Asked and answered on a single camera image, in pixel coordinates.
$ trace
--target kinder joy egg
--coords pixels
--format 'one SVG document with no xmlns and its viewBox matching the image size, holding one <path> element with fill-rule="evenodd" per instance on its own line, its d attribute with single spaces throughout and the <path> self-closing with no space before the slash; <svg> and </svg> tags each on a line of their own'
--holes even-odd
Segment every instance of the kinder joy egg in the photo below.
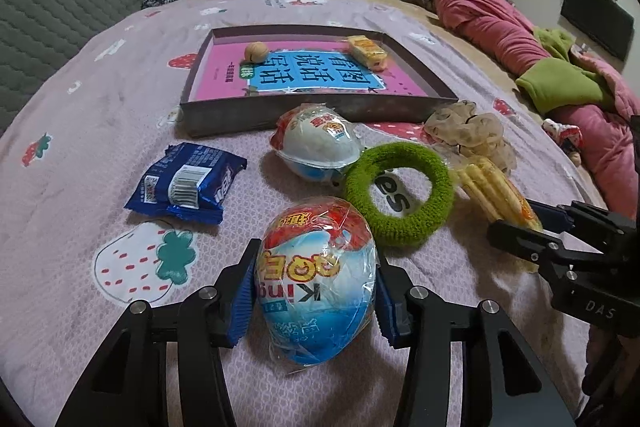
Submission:
<svg viewBox="0 0 640 427">
<path fill-rule="evenodd" d="M 367 324 L 376 246 L 347 201 L 312 198 L 274 219 L 255 267 L 271 342 L 294 362 L 334 357 Z"/>
<path fill-rule="evenodd" d="M 303 104 L 278 119 L 271 146 L 295 174 L 330 181 L 362 152 L 353 125 L 324 105 Z"/>
</svg>

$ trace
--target black television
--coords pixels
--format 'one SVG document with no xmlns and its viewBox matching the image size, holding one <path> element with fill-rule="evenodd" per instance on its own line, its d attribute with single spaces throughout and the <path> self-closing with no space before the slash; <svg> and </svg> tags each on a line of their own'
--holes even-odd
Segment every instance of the black television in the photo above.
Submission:
<svg viewBox="0 0 640 427">
<path fill-rule="evenodd" d="M 611 55 L 626 60 L 634 36 L 634 18 L 615 0 L 564 0 L 560 15 Z"/>
</svg>

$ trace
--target das logo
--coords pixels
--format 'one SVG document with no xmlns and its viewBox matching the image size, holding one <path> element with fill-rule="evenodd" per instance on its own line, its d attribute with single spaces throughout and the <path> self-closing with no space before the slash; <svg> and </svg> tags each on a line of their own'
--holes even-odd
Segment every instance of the das logo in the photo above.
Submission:
<svg viewBox="0 0 640 427">
<path fill-rule="evenodd" d="M 615 308 L 606 309 L 604 304 L 600 306 L 597 305 L 596 301 L 587 302 L 587 306 L 585 308 L 588 312 L 593 312 L 596 315 L 602 315 L 603 317 L 607 317 L 608 319 L 612 319 L 613 315 L 616 313 Z"/>
</svg>

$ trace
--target green hair tie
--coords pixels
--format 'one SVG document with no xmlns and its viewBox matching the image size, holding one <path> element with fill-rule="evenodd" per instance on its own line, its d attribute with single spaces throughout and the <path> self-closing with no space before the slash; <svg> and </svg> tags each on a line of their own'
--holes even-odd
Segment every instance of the green hair tie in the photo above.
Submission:
<svg viewBox="0 0 640 427">
<path fill-rule="evenodd" d="M 429 199 L 406 217 L 386 216 L 369 196 L 373 180 L 387 169 L 409 167 L 431 181 Z M 381 246 L 403 247 L 423 243 L 447 219 L 453 205 L 449 171 L 432 150 L 411 142 L 393 142 L 366 150 L 347 172 L 344 199 L 365 217 Z"/>
</svg>

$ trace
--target strawberry print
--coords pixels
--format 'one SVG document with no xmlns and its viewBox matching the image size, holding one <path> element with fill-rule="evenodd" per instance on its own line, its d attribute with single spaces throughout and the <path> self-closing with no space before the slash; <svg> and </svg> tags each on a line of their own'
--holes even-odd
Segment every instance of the strawberry print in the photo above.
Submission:
<svg viewBox="0 0 640 427">
<path fill-rule="evenodd" d="M 182 55 L 181 57 L 175 57 L 169 60 L 169 63 L 167 65 L 170 68 L 181 68 L 183 70 L 190 70 L 197 56 L 197 53 L 189 53 L 186 55 Z"/>
<path fill-rule="evenodd" d="M 496 98 L 494 100 L 494 109 L 505 116 L 513 116 L 514 114 L 516 114 L 511 106 L 501 98 Z"/>
<path fill-rule="evenodd" d="M 292 6 L 318 6 L 326 4 L 326 0 L 285 0 L 285 2 Z"/>
<path fill-rule="evenodd" d="M 158 303 L 174 285 L 189 279 L 187 266 L 196 260 L 193 233 L 177 232 L 164 221 L 147 221 L 97 251 L 94 282 L 119 306 L 143 299 Z"/>
<path fill-rule="evenodd" d="M 51 137 L 45 133 L 37 142 L 30 144 L 22 156 L 22 165 L 28 167 L 34 159 L 42 159 L 44 152 L 49 148 L 49 142 Z"/>
<path fill-rule="evenodd" d="M 171 230 L 164 234 L 164 243 L 158 248 L 160 266 L 156 275 L 162 280 L 171 280 L 174 284 L 184 284 L 189 278 L 186 266 L 196 259 L 196 251 L 191 242 L 193 233 L 189 230 L 176 233 Z"/>
<path fill-rule="evenodd" d="M 380 123 L 367 123 L 368 127 L 371 127 L 375 131 L 390 134 L 404 140 L 411 140 L 412 142 L 421 142 L 426 144 L 434 143 L 434 140 L 423 130 L 421 124 L 418 123 L 406 123 L 406 122 L 380 122 Z"/>
</svg>

